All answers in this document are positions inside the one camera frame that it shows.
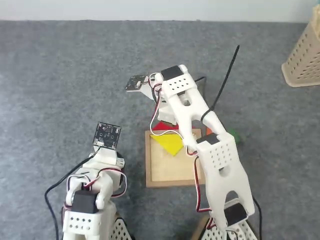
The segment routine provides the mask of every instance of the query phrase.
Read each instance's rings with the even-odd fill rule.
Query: black cable
[[[213,111],[213,110],[215,109],[216,104],[217,104],[217,102],[218,102],[218,100],[219,100],[219,98],[220,98],[220,95],[221,95],[221,93],[222,93],[222,91],[223,91],[223,89],[224,89],[224,87],[225,87],[225,85],[226,85],[226,82],[227,82],[228,78],[229,78],[229,75],[230,75],[231,69],[232,69],[232,67],[233,67],[233,65],[234,65],[234,62],[235,62],[235,60],[236,60],[236,57],[237,57],[239,48],[240,48],[240,45],[236,46],[235,52],[234,52],[234,54],[233,54],[233,57],[232,57],[232,60],[231,60],[231,62],[230,62],[228,71],[226,72],[225,78],[224,78],[224,80],[223,80],[222,86],[220,87],[220,90],[219,90],[219,92],[218,92],[218,95],[215,97],[215,100],[214,100],[212,106],[209,107],[209,109],[202,115],[202,117],[201,117],[201,119],[200,119],[201,122],[204,120],[204,117],[205,117],[210,111]]]
[[[58,221],[57,221],[57,218],[56,218],[56,215],[55,215],[55,212],[49,202],[49,199],[48,199],[48,193],[56,188],[57,186],[59,186],[70,174],[72,174],[75,170],[77,170],[79,167],[81,167],[81,165],[85,164],[86,162],[88,162],[90,159],[92,159],[96,153],[99,151],[99,149],[94,153],[92,154],[90,157],[86,158],[85,160],[83,160],[82,162],[78,163],[74,168],[72,168],[66,175],[64,175],[59,181],[57,181],[55,184],[53,184],[51,187],[49,187],[45,193],[44,193],[44,200],[46,202],[46,205],[48,206],[48,209],[52,215],[52,218],[53,218],[53,223],[54,223],[54,229],[55,229],[55,239],[56,240],[59,240],[59,227],[58,227]]]
[[[235,234],[236,240],[238,240],[238,233],[236,231],[233,230],[225,230],[226,232],[232,232]]]
[[[259,240],[262,240],[262,211],[256,198],[254,196],[252,196],[252,198],[259,211]]]

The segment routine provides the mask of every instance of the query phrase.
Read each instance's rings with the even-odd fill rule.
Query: white robotic arm
[[[200,160],[210,217],[221,230],[231,229],[233,225],[245,221],[255,212],[255,207],[234,137],[225,130],[215,112],[209,111],[186,66],[173,66],[152,76],[152,84],[151,76],[147,80],[157,98],[157,119],[178,124],[183,144],[194,151]],[[140,84],[144,88],[136,91],[146,94],[146,82]],[[194,139],[192,120],[202,120],[213,133]],[[226,202],[230,192],[235,192],[237,197]]]
[[[111,147],[105,145],[109,144],[110,136],[112,139],[119,136],[120,128],[118,133],[112,134],[117,126],[99,124],[96,132],[98,137],[95,138],[93,146],[96,154],[67,179],[66,211],[63,219],[64,240],[109,240],[117,212],[111,197],[122,195],[113,195],[120,188],[122,175],[125,180],[125,189],[122,193],[127,188],[127,179],[122,172],[125,162],[117,155],[115,150],[117,143],[114,144],[114,149],[112,145]]]

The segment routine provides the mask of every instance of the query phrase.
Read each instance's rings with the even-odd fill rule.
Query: red wire
[[[210,229],[212,229],[213,227],[216,226],[215,223],[212,224],[213,220],[214,220],[214,219],[213,219],[212,217],[210,217],[209,222],[208,222],[207,225],[206,225],[206,229],[210,230]]]
[[[194,155],[196,155],[198,152],[197,152],[197,151],[194,151],[194,152],[192,152],[192,153],[189,153],[189,149],[188,149],[188,147],[186,147],[186,153],[187,153],[189,156],[194,156]]]
[[[200,192],[200,185],[199,185],[199,178],[198,178],[198,171],[197,171],[197,159],[199,157],[197,156],[195,159],[194,159],[194,163],[193,163],[193,166],[194,166],[194,177],[195,177],[195,187],[196,187],[196,193],[197,193],[197,205],[196,205],[196,211],[198,213],[204,213],[204,212],[210,212],[212,211],[210,208],[203,208],[203,209],[200,209],[200,204],[201,204],[201,192]]]

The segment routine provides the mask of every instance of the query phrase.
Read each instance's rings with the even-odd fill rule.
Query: gray carpet
[[[212,103],[237,44],[216,112],[244,138],[238,151],[262,207],[264,239],[319,239],[320,88],[289,87],[281,72],[304,27],[0,22],[1,239],[54,239],[43,194],[88,155],[98,121],[122,126],[128,191],[114,202],[131,233],[137,240],[189,239],[202,217],[196,191],[145,187],[144,131],[154,105],[123,88],[131,75],[183,63],[208,76]],[[64,184],[49,196],[57,215],[64,197]],[[250,221],[258,231],[258,212]]]

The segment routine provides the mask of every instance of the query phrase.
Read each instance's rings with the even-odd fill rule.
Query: white wire
[[[197,171],[197,169],[195,168],[195,167],[193,167],[193,178],[194,178],[194,186],[195,186],[195,190],[196,190],[196,205],[195,205],[195,211],[197,211],[197,206],[199,206],[199,210],[204,210],[204,211],[206,211],[206,210],[210,210],[210,208],[209,207],[207,207],[207,208],[200,208],[201,206],[199,205],[199,196],[200,196],[200,186],[199,186],[199,189],[198,189],[198,187],[197,187],[197,180],[196,180],[196,171]]]
[[[66,192],[69,191],[69,179],[72,178],[72,177],[85,177],[85,178],[87,179],[87,181],[90,182],[90,178],[89,178],[87,175],[83,174],[83,173],[71,174],[71,175],[69,175],[68,178],[66,179]]]
[[[150,86],[151,86],[152,89],[154,88],[154,86],[152,86],[152,84],[151,84],[151,76],[152,76],[152,75],[156,75],[156,74],[157,74],[157,72],[154,72],[154,73],[151,73],[151,74],[149,75],[149,80],[148,80],[148,81],[150,81]]]
[[[119,196],[111,196],[111,198],[119,198],[119,197],[123,196],[123,195],[126,193],[126,191],[127,191],[127,186],[128,186],[127,176],[126,176],[122,171],[113,170],[113,169],[102,170],[100,173],[102,173],[102,172],[104,172],[104,171],[112,171],[112,172],[120,173],[120,174],[124,177],[124,182],[125,182],[124,191],[123,191]]]
[[[185,155],[187,155],[189,158],[194,158],[194,157],[198,156],[198,153],[194,154],[194,155],[189,155],[188,154],[188,147],[185,147]]]
[[[161,135],[166,134],[166,133],[168,133],[168,132],[174,132],[175,134],[178,134],[179,137],[183,140],[184,138],[181,136],[181,134],[180,134],[179,132],[175,131],[175,130],[166,130],[166,131],[164,131],[164,132],[162,132],[162,133],[159,133],[159,134],[154,133],[154,131],[152,131],[152,123],[154,122],[154,120],[155,120],[155,118],[156,118],[157,112],[158,112],[158,110],[159,110],[159,105],[160,105],[160,102],[159,102],[159,104],[156,106],[155,111],[154,111],[154,114],[153,114],[153,117],[152,117],[152,119],[151,119],[151,122],[150,122],[150,125],[149,125],[150,132],[151,132],[153,135],[155,135],[155,136],[161,136]]]

